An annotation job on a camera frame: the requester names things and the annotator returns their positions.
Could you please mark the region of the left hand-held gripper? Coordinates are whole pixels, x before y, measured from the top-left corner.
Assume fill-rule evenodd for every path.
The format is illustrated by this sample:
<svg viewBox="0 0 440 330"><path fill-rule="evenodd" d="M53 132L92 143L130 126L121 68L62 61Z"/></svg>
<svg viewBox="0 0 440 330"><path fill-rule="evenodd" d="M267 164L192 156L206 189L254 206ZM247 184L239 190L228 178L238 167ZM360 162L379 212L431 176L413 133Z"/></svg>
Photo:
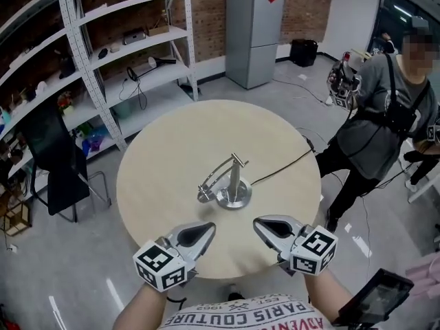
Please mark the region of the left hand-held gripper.
<svg viewBox="0 0 440 330"><path fill-rule="evenodd" d="M147 241L133 255L137 275L158 292L183 286L197 275L195 261L205 254L215 233L213 222L198 221L173 228L168 238Z"/></svg>

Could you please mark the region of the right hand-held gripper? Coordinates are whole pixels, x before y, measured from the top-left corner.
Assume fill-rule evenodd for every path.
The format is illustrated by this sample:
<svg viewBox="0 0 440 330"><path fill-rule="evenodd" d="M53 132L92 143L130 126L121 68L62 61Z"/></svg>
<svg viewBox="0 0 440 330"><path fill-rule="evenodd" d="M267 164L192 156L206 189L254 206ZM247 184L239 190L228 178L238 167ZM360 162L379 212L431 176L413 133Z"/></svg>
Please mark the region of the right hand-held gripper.
<svg viewBox="0 0 440 330"><path fill-rule="evenodd" d="M269 249L279 253L277 266L289 275L300 272L317 276L336 254L337 236L320 225L303 226L289 215L257 217L253 228Z"/></svg>

